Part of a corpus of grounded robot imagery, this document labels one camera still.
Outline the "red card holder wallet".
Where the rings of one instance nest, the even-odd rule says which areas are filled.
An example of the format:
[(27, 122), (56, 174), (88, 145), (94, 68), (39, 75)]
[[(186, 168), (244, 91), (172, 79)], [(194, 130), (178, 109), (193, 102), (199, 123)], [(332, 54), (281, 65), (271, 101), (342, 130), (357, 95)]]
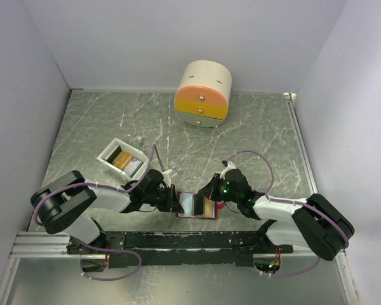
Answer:
[(177, 213), (178, 218), (216, 220), (218, 211), (224, 207), (224, 202), (209, 200), (197, 193), (178, 192), (178, 200), (184, 210)]

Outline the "black credit card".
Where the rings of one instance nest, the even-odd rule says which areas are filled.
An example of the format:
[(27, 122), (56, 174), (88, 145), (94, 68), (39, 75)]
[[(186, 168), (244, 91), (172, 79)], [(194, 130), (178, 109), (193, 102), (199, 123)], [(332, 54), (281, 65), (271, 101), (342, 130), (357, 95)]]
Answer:
[(198, 194), (192, 196), (193, 212), (194, 216), (202, 215), (204, 208), (204, 197)]

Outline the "orange credit card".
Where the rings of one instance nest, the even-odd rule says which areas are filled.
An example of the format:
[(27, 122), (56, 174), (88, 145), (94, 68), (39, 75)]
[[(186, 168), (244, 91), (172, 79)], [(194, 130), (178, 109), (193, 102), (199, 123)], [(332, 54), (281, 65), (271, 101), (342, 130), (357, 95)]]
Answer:
[(215, 217), (215, 202), (204, 199), (203, 217), (214, 218)]

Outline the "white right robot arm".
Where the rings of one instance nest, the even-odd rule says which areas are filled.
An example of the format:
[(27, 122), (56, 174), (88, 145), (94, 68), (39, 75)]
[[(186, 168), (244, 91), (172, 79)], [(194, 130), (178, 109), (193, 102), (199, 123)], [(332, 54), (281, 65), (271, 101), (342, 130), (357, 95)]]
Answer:
[(274, 198), (254, 191), (238, 169), (216, 173), (199, 195), (213, 201), (233, 202), (247, 218), (262, 220), (257, 247), (266, 253), (280, 245), (310, 249), (332, 261), (348, 247), (354, 226), (323, 195), (307, 199)]

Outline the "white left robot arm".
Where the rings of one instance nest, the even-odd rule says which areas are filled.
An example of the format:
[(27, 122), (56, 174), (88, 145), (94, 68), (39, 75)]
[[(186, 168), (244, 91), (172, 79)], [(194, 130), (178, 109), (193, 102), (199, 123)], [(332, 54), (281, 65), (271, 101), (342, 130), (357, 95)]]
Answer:
[(164, 174), (155, 169), (119, 187), (89, 182), (81, 172), (73, 170), (35, 192), (30, 203), (34, 220), (48, 234), (64, 232), (93, 254), (105, 248), (107, 234), (94, 218), (84, 214), (89, 208), (128, 214), (147, 204), (160, 212), (184, 212), (175, 186), (168, 185)]

